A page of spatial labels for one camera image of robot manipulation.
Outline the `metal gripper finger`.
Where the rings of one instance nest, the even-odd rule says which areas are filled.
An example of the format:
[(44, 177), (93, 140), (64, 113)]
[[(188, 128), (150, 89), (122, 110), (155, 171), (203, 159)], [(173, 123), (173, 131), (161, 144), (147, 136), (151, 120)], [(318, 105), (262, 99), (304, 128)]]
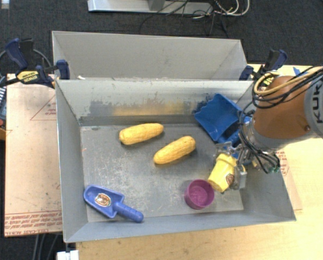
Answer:
[(215, 156), (218, 157), (220, 154), (224, 153), (227, 155), (232, 155), (234, 153), (234, 148), (231, 141), (217, 143), (215, 144), (216, 152)]
[(247, 171), (243, 165), (234, 167), (233, 190), (240, 190), (246, 187)]

